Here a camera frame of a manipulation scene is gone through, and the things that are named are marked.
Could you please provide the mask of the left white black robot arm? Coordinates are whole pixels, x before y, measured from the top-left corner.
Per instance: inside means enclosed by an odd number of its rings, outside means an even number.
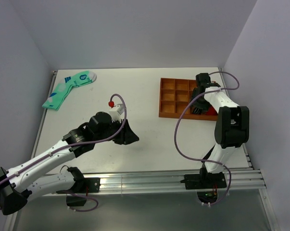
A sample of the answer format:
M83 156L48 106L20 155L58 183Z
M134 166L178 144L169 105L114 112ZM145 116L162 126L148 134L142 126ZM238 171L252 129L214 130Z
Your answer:
M46 177L45 174L105 141L129 145L139 141L139 137L132 131L127 119L115 120L108 113L98 112L89 122L71 130L35 158L8 170L0 167L0 211L5 216L10 215L42 195L83 190L84 176L76 167L70 167L65 173L53 177Z

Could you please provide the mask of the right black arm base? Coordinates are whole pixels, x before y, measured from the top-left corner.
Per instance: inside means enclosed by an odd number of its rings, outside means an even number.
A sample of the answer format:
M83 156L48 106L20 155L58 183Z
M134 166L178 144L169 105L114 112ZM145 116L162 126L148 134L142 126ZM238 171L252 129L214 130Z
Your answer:
M227 187L225 175L220 173L201 172L198 174L186 174L180 181L185 184L186 190L205 190L197 192L198 199L207 204L214 203L218 199L218 189Z

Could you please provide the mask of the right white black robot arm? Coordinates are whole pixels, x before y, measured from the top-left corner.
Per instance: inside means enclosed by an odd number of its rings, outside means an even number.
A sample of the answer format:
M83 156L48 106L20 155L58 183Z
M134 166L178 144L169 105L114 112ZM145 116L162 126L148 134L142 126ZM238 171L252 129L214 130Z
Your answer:
M208 188L215 183L214 174L222 172L231 155L248 141L250 111L248 107L233 102L218 83L211 81L208 73L196 75L196 87L190 100L198 95L201 96L190 106L191 113L203 115L210 108L217 112L215 145L204 157L207 171L199 175L200 185Z

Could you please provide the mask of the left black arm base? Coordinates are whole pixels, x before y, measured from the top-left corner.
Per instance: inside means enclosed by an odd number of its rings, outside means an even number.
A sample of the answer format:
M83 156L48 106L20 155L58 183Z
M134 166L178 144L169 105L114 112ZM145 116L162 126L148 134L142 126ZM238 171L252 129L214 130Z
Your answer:
M77 212L87 212L97 208L99 202L90 196L91 193L100 192L101 179L98 177L84 178L81 180L80 185L68 190L66 195L66 205L69 209ZM86 202L93 201L95 205L92 209L80 209Z

